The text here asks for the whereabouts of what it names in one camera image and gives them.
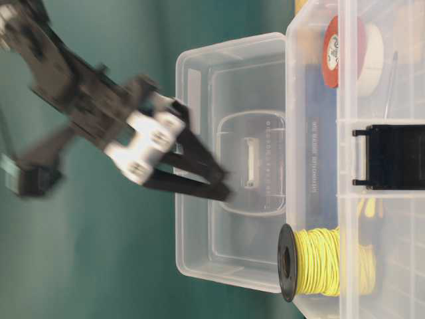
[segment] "plastic tray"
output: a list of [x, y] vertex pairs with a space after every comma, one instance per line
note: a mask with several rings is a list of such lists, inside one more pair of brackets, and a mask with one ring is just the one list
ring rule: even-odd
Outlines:
[[[321, 76], [323, 38], [336, 15], [337, 90], [325, 87]], [[358, 17], [379, 28], [384, 44], [379, 84], [368, 96], [358, 94]], [[353, 130], [425, 124], [424, 24], [423, 0], [311, 0], [288, 27], [287, 220], [295, 230], [341, 230], [341, 296], [297, 296], [295, 304], [309, 319], [425, 314], [425, 192], [371, 191], [352, 184], [365, 177], [365, 140], [354, 138]], [[394, 90], [388, 93], [395, 52]], [[365, 201], [382, 207], [374, 223], [359, 214]], [[377, 284], [367, 296], [359, 293], [357, 247], [362, 243], [372, 243], [377, 258]]]
[[176, 196], [176, 263], [185, 275], [280, 291], [285, 45], [285, 36], [272, 33], [187, 51], [177, 61], [177, 98], [229, 171], [235, 194], [227, 203]]

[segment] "cable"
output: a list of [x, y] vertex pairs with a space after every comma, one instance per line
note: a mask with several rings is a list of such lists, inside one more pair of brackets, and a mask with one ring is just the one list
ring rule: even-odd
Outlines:
[[[294, 232], [298, 277], [297, 294], [339, 296], [339, 228]], [[359, 289], [361, 295], [375, 288], [376, 257], [372, 246], [359, 248]]]
[[7, 155], [10, 158], [15, 158], [15, 154], [16, 154], [15, 149], [13, 147], [9, 127], [7, 126], [6, 117], [5, 117], [5, 114], [3, 113], [3, 108], [1, 105], [0, 105], [0, 132], [6, 147]]

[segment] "plastic compartment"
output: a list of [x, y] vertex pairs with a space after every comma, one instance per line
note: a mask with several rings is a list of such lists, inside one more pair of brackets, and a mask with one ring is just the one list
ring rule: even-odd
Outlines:
[[[339, 16], [339, 88], [323, 85], [325, 30]], [[384, 63], [379, 85], [358, 94], [357, 18], [379, 28]], [[369, 191], [352, 185], [364, 178], [365, 141], [353, 130], [371, 124], [425, 124], [425, 1], [311, 0], [287, 31], [287, 220], [295, 230], [341, 229], [341, 296], [297, 296], [309, 319], [408, 319], [425, 312], [425, 192]], [[394, 53], [394, 91], [388, 93]], [[385, 108], [390, 100], [388, 116]], [[365, 221], [359, 207], [379, 203]], [[377, 284], [359, 291], [357, 247], [372, 244]]]
[[176, 196], [176, 263], [185, 275], [280, 291], [285, 45], [272, 33], [187, 51], [177, 61], [177, 98], [235, 192], [228, 203]]

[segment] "yellow wire spool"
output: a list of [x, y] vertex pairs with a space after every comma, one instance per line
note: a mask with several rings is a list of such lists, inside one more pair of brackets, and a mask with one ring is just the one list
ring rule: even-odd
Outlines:
[[[291, 302], [296, 294], [339, 296], [339, 228], [293, 232], [287, 224], [279, 238], [278, 267], [282, 294]], [[372, 293], [376, 257], [372, 246], [357, 245], [360, 294]]]

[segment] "green surface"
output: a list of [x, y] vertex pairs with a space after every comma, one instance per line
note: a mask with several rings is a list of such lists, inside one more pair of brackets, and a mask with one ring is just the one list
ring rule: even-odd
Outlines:
[[[188, 49], [283, 32], [292, 0], [46, 0], [54, 30], [118, 82], [146, 73], [174, 95]], [[19, 149], [64, 117], [27, 89], [17, 54], [0, 53], [0, 103]], [[173, 196], [142, 189], [84, 141], [44, 201], [0, 187], [2, 318], [301, 318], [279, 295], [198, 280], [175, 266]], [[0, 183], [4, 183], [1, 174]]]

